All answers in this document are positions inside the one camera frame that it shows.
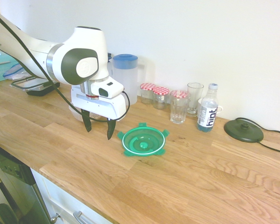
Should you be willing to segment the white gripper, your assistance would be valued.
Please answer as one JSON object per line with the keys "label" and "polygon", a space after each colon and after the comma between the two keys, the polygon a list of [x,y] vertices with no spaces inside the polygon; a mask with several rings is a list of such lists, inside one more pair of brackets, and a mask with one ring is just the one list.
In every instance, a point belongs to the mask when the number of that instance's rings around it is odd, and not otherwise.
{"label": "white gripper", "polygon": [[105,98],[99,96],[98,98],[91,99],[82,93],[79,86],[71,87],[71,101],[75,107],[81,109],[81,116],[87,132],[92,129],[90,112],[106,117],[108,129],[107,139],[110,140],[116,126],[115,119],[119,119],[126,112],[126,101],[122,94],[113,98]]}

